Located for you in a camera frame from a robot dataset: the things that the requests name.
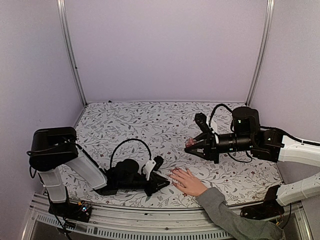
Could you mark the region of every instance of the white metal base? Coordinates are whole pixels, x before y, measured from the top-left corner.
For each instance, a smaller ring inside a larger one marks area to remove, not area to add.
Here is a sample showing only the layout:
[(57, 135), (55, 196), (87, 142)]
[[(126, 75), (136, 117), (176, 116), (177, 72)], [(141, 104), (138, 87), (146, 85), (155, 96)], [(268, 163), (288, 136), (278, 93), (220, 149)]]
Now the white metal base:
[[(99, 204), (92, 206), (89, 223), (77, 222), (70, 231), (109, 240), (230, 240), (232, 236), (212, 223), (201, 208), (154, 209)], [(56, 218), (48, 213), (48, 198), (35, 194), (30, 204), (29, 219), (22, 240), (30, 240), (36, 221), (58, 227)], [(241, 207), (231, 207), (240, 214)], [(285, 216), (289, 207), (285, 207)], [(301, 203), (292, 205), (291, 218), (303, 240), (312, 240), (312, 234)]]

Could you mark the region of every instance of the human arm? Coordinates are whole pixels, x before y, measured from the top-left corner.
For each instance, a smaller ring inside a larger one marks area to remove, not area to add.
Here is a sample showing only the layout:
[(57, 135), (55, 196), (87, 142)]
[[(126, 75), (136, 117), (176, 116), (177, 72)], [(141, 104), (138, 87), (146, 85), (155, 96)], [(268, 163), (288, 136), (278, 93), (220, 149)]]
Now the human arm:
[(284, 240), (281, 228), (269, 221), (240, 217), (225, 205), (225, 196), (215, 187), (206, 188), (190, 170), (175, 169), (170, 175), (179, 190), (195, 196), (214, 224), (238, 240)]

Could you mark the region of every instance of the white arm segment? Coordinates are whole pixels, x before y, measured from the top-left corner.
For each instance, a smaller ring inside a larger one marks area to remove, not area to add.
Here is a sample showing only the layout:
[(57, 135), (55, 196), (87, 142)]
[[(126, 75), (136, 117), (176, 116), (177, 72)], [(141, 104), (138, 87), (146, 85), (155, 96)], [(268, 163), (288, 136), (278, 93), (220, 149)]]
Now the white arm segment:
[[(107, 185), (106, 177), (81, 150), (78, 151), (77, 158), (66, 162), (65, 165), (84, 178), (94, 190)], [(67, 200), (67, 193), (58, 167), (49, 171), (39, 171), (39, 174), (51, 201), (55, 204), (64, 203)]]
[(67, 200), (66, 188), (62, 182), (59, 169), (49, 171), (38, 171), (43, 181), (43, 186), (50, 195), (50, 199), (55, 204), (64, 203)]
[[(288, 136), (283, 136), (282, 143), (284, 147), (279, 153), (280, 162), (295, 162), (320, 167), (319, 146), (303, 144)], [(276, 194), (276, 201), (281, 206), (319, 195), (320, 173), (291, 184), (281, 185)]]
[(142, 171), (143, 171), (143, 174), (145, 174), (145, 179), (147, 181), (150, 180), (150, 174), (151, 174), (152, 170), (154, 169), (155, 165), (156, 165), (156, 162), (155, 162), (155, 160), (152, 160), (152, 159), (147, 161), (146, 164), (144, 165), (144, 168)]
[(105, 175), (97, 168), (97, 166), (88, 159), (88, 157), (81, 151), (78, 151), (78, 157), (65, 163), (73, 171), (79, 174), (87, 181), (89, 186), (94, 190), (103, 188), (107, 185)]
[(303, 144), (288, 136), (283, 136), (282, 143), (284, 147), (280, 150), (278, 161), (320, 167), (320, 146)]
[(301, 181), (281, 185), (276, 194), (276, 201), (281, 206), (319, 195), (320, 172)]

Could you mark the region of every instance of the black cable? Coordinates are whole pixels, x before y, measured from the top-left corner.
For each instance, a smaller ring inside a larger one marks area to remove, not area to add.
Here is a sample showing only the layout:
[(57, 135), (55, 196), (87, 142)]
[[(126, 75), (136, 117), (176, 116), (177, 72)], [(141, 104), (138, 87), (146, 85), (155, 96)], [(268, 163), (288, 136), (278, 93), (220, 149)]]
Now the black cable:
[(290, 217), (291, 217), (291, 211), (292, 211), (292, 204), (290, 203), (290, 212), (289, 212), (289, 216), (288, 219), (286, 220), (286, 223), (283, 225), (282, 229), (284, 229), (287, 224), (289, 223)]
[(260, 149), (260, 147), (256, 143), (256, 139), (255, 139), (255, 134), (254, 133), (250, 134), (250, 139), (251, 139), (252, 146), (254, 146), (256, 149)]
[(125, 144), (125, 143), (130, 142), (130, 141), (138, 141), (138, 142), (142, 143), (142, 144), (146, 147), (146, 149), (148, 150), (149, 160), (151, 160), (151, 151), (150, 151), (150, 148), (148, 147), (148, 145), (147, 145), (144, 141), (142, 141), (142, 140), (140, 140), (140, 139), (138, 139), (138, 138), (129, 138), (129, 139), (124, 140), (123, 142), (121, 142), (121, 143), (120, 143), (118, 146), (116, 146), (116, 148), (113, 150), (113, 153), (112, 153), (112, 155), (111, 155), (111, 157), (110, 157), (110, 168), (112, 168), (112, 161), (113, 161), (113, 159), (114, 159), (114, 155), (115, 155), (116, 151), (118, 150), (118, 148), (119, 148), (122, 144)]
[(247, 151), (245, 151), (245, 154), (250, 158), (250, 161), (241, 161), (241, 160), (237, 160), (235, 159), (233, 156), (231, 156), (231, 154), (229, 152), (227, 152), (228, 156), (232, 159), (232, 160), (235, 160), (236, 162), (239, 162), (239, 163), (244, 163), (244, 164), (248, 164), (248, 163), (251, 163), (253, 158), (252, 156), (249, 155), (249, 153)]
[(231, 120), (230, 131), (234, 133), (235, 131), (232, 129), (233, 127), (234, 127), (234, 122)]
[(209, 128), (211, 128), (212, 118), (214, 117), (215, 112), (216, 112), (216, 110), (217, 110), (219, 107), (224, 107), (224, 108), (226, 108), (230, 113), (232, 113), (232, 110), (231, 110), (230, 107), (228, 107), (227, 105), (225, 105), (225, 104), (223, 104), (223, 103), (220, 103), (220, 104), (216, 105), (216, 106), (213, 108), (213, 110), (212, 110), (212, 112), (211, 112), (211, 115), (210, 115)]
[(36, 177), (37, 170), (34, 170), (34, 173), (33, 173), (33, 174), (32, 174), (32, 172), (31, 172), (31, 170), (32, 170), (32, 167), (30, 166), (30, 167), (29, 167), (29, 174), (30, 174), (30, 177), (31, 177), (32, 179), (34, 179), (34, 178)]
[(68, 145), (68, 144), (75, 144), (75, 142), (64, 142), (62, 144), (58, 144), (56, 146), (53, 146), (53, 147), (50, 147), (50, 148), (47, 148), (47, 149), (43, 149), (43, 150), (27, 151), (26, 154), (28, 156), (31, 156), (32, 154), (43, 153), (43, 152), (46, 152), (46, 151), (49, 151), (49, 150), (53, 150), (53, 149), (59, 148), (59, 147), (64, 146), (64, 145)]
[(49, 197), (49, 192), (47, 191), (47, 194), (48, 194), (48, 200), (49, 200), (49, 204), (50, 204), (50, 208), (53, 212), (53, 215), (55, 216), (56, 220), (58, 221), (58, 223), (60, 224), (60, 226), (62, 227), (62, 230), (63, 230), (63, 233), (64, 235), (66, 236), (66, 238), (68, 240), (72, 240), (72, 238), (69, 236), (69, 233), (67, 232), (67, 229), (66, 229), (66, 226), (64, 224), (62, 224), (62, 222), (60, 221), (60, 219), (58, 218), (57, 216), (57, 213), (55, 211), (55, 209), (53, 208), (52, 204), (51, 204), (51, 200), (50, 200), (50, 197)]
[(280, 133), (282, 133), (283, 135), (286, 135), (287, 137), (291, 138), (292, 140), (295, 140), (299, 143), (302, 143), (302, 144), (308, 144), (308, 145), (313, 145), (313, 146), (317, 146), (317, 147), (320, 147), (320, 143), (318, 142), (313, 142), (313, 141), (304, 141), (302, 139), (299, 139), (295, 136), (292, 136), (291, 134), (287, 133), (286, 131), (280, 129), (280, 128), (277, 128), (277, 127), (271, 127), (271, 126), (260, 126), (262, 129), (270, 129), (270, 130), (276, 130), (276, 131), (279, 131)]

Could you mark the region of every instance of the floral tablecloth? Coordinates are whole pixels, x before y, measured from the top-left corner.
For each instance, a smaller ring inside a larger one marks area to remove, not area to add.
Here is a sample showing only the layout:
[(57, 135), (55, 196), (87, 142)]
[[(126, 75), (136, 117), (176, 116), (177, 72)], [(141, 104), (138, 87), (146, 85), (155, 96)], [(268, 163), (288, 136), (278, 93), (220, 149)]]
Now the floral tablecloth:
[[(274, 163), (254, 159), (240, 163), (225, 154), (219, 164), (184, 152), (185, 141), (201, 133), (194, 122), (196, 113), (209, 115), (217, 103), (212, 102), (110, 102), (91, 103), (76, 127), (78, 143), (102, 168), (109, 168), (115, 147), (128, 138), (138, 138), (149, 146), (152, 158), (162, 156), (164, 163), (158, 173), (166, 174), (175, 167), (188, 167), (207, 187), (218, 188), (227, 204), (236, 205), (262, 201), (267, 189), (282, 182)], [(240, 103), (226, 103), (231, 109)], [(214, 120), (220, 134), (230, 131), (231, 114), (218, 108)], [(247, 161), (244, 153), (233, 154)], [(127, 142), (120, 147), (113, 165), (124, 159), (136, 160), (140, 167), (149, 159), (140, 142)], [(119, 190), (116, 195), (95, 193), (77, 173), (66, 165), (60, 167), (62, 180), (71, 199), (95, 203), (146, 208), (197, 208), (194, 197), (187, 196), (172, 184), (146, 196), (143, 190)]]

